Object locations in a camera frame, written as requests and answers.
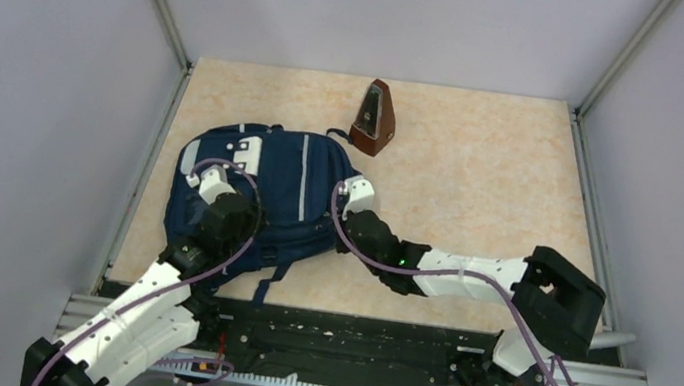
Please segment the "navy blue student backpack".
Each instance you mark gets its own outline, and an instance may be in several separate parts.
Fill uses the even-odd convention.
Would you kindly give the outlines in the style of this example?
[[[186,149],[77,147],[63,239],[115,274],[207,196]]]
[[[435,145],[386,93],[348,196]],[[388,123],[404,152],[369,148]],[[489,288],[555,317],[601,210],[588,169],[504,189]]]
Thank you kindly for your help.
[[[203,284],[217,291],[240,274],[272,268],[272,277],[260,281],[252,299],[263,305],[270,285],[292,264],[334,248],[330,196],[337,183],[359,173],[328,134],[286,131],[279,124],[213,127],[180,150],[163,220],[170,243],[193,235],[207,208],[186,180],[202,171],[199,164],[206,159],[219,159],[228,183],[259,200],[265,220],[246,253]]]

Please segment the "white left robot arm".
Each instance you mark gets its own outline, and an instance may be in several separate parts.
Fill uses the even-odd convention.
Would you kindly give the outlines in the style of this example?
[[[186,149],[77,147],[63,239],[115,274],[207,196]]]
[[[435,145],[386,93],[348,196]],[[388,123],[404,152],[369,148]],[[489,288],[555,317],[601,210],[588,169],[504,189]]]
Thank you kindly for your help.
[[[262,206],[259,195],[216,196],[193,232],[169,240],[120,296],[57,340],[32,343],[19,386],[126,386],[172,351],[210,346],[218,306],[196,285],[248,250],[263,224]]]

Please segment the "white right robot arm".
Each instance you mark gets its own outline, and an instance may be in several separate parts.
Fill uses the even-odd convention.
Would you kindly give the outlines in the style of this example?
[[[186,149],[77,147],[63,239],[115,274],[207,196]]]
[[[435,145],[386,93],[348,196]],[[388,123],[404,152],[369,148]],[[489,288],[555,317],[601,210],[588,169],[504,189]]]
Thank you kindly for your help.
[[[389,290],[510,310],[514,328],[482,359],[490,386],[510,386],[552,356],[584,357],[591,350],[606,293],[557,250],[537,246],[523,258],[485,259],[400,240],[372,210],[336,211],[332,219],[338,251],[355,255]]]

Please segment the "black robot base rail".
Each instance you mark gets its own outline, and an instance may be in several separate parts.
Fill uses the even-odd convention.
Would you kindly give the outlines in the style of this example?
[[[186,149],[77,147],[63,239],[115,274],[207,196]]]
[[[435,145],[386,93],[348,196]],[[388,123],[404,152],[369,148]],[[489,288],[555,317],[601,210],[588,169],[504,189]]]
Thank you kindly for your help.
[[[542,386],[492,362],[486,333],[214,298],[218,317],[190,347],[235,372],[325,386]]]

